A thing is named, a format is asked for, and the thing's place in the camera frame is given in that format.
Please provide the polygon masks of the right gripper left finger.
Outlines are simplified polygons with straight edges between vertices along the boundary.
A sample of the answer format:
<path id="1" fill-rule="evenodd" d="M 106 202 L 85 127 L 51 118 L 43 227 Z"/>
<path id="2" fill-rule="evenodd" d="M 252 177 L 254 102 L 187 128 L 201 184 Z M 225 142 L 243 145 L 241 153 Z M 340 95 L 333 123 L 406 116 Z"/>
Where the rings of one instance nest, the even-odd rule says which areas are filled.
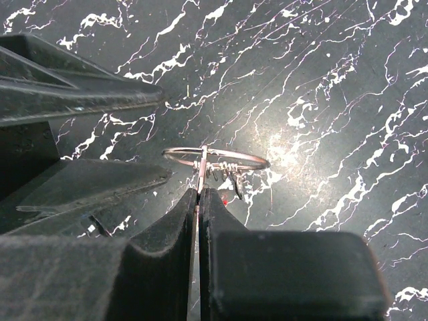
<path id="1" fill-rule="evenodd" d="M 197 193 L 130 239 L 1 238 L 2 320 L 185 320 Z"/>

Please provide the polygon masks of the silver metal keyring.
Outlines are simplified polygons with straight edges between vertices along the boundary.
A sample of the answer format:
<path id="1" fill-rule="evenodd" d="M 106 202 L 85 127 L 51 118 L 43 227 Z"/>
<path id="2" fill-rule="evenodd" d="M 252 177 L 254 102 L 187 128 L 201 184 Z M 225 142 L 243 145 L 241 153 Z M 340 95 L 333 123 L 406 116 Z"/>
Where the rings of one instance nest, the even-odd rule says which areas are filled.
<path id="1" fill-rule="evenodd" d="M 200 169 L 203 159 L 203 149 L 172 147 L 164 149 L 162 155 L 171 161 L 193 167 L 194 169 Z M 252 154 L 209 147 L 207 147 L 205 158 L 207 168 L 213 170 L 221 170 L 223 166 L 232 171 L 257 171 L 270 167 L 268 160 Z"/>

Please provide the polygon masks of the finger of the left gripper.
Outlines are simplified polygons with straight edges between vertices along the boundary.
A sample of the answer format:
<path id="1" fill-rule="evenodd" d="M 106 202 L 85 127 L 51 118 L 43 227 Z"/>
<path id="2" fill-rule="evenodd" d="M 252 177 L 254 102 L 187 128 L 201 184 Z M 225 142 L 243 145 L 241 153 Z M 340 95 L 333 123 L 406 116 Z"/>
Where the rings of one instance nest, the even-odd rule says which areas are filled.
<path id="1" fill-rule="evenodd" d="M 157 85 L 125 78 L 34 34 L 1 36 L 1 126 L 164 102 Z"/>
<path id="2" fill-rule="evenodd" d="M 1 233 L 58 234 L 170 177 L 170 170 L 146 163 L 59 160 L 1 201 Z"/>

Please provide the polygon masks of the bunch of small keys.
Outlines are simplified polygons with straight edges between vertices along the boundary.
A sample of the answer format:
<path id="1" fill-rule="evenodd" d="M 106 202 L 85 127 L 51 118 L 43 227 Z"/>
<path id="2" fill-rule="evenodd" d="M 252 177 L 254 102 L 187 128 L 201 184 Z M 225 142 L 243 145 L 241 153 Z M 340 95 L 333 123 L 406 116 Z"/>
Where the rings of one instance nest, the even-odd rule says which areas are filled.
<path id="1" fill-rule="evenodd" d="M 219 150 L 219 149 L 210 149 L 206 145 L 201 148 L 196 148 L 194 151 L 195 154 L 199 154 L 201 156 L 200 161 L 195 161 L 193 165 L 193 169 L 198 172 L 197 177 L 197 194 L 200 197 L 202 190 L 205 186 L 205 179 L 209 176 L 213 176 L 216 179 L 215 173 L 220 172 L 221 178 L 223 181 L 230 179 L 233 183 L 234 190 L 236 195 L 243 200 L 244 192 L 243 192 L 243 183 L 241 177 L 241 170 L 238 167 L 237 163 L 228 163 L 226 161 L 220 163 L 210 163 L 208 161 L 208 156 L 220 156 L 220 157 L 230 157 L 233 158 L 233 153 L 227 150 Z"/>

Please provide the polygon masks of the black marble pattern mat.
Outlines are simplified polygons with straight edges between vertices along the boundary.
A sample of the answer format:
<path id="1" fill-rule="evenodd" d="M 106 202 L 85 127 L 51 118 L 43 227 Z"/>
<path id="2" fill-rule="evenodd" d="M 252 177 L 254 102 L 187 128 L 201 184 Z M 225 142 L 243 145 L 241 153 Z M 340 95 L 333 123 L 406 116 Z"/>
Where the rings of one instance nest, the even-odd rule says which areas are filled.
<path id="1" fill-rule="evenodd" d="M 426 1 L 2 1 L 32 32 L 165 89 L 156 108 L 51 122 L 64 160 L 158 163 L 170 181 L 67 228 L 131 237 L 197 182 L 172 146 L 271 166 L 208 180 L 248 229 L 349 231 L 389 286 L 387 320 L 427 319 Z"/>

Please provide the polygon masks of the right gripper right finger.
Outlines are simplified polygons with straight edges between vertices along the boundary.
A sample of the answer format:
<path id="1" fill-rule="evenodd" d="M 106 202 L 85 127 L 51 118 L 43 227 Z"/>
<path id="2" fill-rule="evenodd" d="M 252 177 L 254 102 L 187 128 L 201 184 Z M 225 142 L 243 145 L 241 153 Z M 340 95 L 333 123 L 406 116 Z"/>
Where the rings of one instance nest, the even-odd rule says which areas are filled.
<path id="1" fill-rule="evenodd" d="M 348 232 L 249 230 L 215 189 L 199 203 L 202 320 L 383 320 L 375 257 Z"/>

